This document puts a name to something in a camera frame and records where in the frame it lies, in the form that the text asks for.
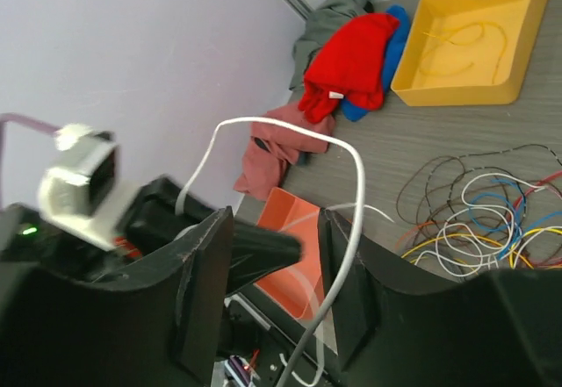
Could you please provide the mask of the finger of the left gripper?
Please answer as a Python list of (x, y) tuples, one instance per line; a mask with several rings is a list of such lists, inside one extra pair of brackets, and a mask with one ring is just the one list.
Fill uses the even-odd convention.
[[(198, 197), (188, 194), (184, 211), (176, 214), (180, 187), (167, 176), (144, 185), (126, 209), (126, 239), (143, 254), (169, 244), (180, 232), (195, 226), (215, 210)], [(280, 234), (236, 219), (227, 293), (234, 294), (244, 286), (283, 266), (276, 252), (289, 245)]]

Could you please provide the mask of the orange plastic bin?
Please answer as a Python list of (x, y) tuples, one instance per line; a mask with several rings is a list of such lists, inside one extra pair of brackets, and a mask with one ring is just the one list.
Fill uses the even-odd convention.
[(318, 235), (320, 207), (281, 188), (271, 190), (257, 221), (289, 245), (276, 252), (283, 266), (256, 282), (292, 318), (309, 321), (311, 301), (324, 299)]

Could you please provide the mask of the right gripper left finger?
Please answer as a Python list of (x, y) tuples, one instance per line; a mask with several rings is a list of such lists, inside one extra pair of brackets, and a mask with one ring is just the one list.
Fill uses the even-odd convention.
[(219, 344), (234, 235), (230, 208), (94, 283), (40, 262), (22, 226), (1, 215), (4, 386), (207, 386)]

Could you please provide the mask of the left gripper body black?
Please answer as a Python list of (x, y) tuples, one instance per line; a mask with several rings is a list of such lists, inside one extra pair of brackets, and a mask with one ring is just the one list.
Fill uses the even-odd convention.
[(136, 260), (123, 248), (104, 251), (43, 220), (24, 204), (1, 211), (1, 261), (30, 262), (61, 276), (96, 282)]

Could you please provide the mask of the blue cloth under red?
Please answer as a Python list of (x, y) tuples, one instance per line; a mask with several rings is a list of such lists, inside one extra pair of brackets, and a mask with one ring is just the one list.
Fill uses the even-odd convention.
[[(381, 69), (383, 102), (385, 101), (386, 94), (390, 90), (392, 80), (400, 64), (411, 29), (411, 19), (402, 6), (393, 4), (385, 10), (385, 13), (396, 18), (399, 21), (399, 26), (387, 42), (385, 48), (384, 62)], [(357, 122), (369, 113), (368, 110), (351, 103), (348, 98), (344, 98), (340, 102), (340, 106), (343, 116), (350, 122)]]

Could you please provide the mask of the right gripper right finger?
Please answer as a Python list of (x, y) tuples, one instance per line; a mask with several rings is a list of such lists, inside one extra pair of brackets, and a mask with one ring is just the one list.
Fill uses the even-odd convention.
[(332, 306), (349, 386), (558, 386), (561, 273), (455, 283), (362, 237)]

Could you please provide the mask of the pink cloth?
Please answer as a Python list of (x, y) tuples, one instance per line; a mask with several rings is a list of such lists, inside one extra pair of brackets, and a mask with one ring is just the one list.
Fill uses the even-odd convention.
[[(281, 120), (327, 136), (331, 136), (335, 129), (332, 115), (326, 116), (317, 124), (308, 122), (297, 102), (268, 111), (263, 117)], [(326, 141), (278, 125), (252, 123), (249, 144), (242, 156), (242, 172), (234, 183), (234, 190), (265, 201), (270, 191), (283, 181), (289, 165), (305, 164), (305, 155), (324, 154), (327, 151)]]

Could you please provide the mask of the yellow plastic bin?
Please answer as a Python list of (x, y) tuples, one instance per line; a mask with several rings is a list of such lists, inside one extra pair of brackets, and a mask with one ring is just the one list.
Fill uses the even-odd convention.
[(548, 0), (419, 0), (391, 88), (409, 106), (511, 104)]

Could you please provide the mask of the grey cloth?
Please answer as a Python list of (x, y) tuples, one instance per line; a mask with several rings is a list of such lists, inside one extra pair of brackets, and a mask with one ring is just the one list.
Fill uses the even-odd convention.
[(306, 20), (305, 31), (293, 44), (294, 71), (289, 90), (302, 89), (304, 74), (314, 57), (342, 26), (373, 12), (372, 0), (326, 0), (314, 10)]

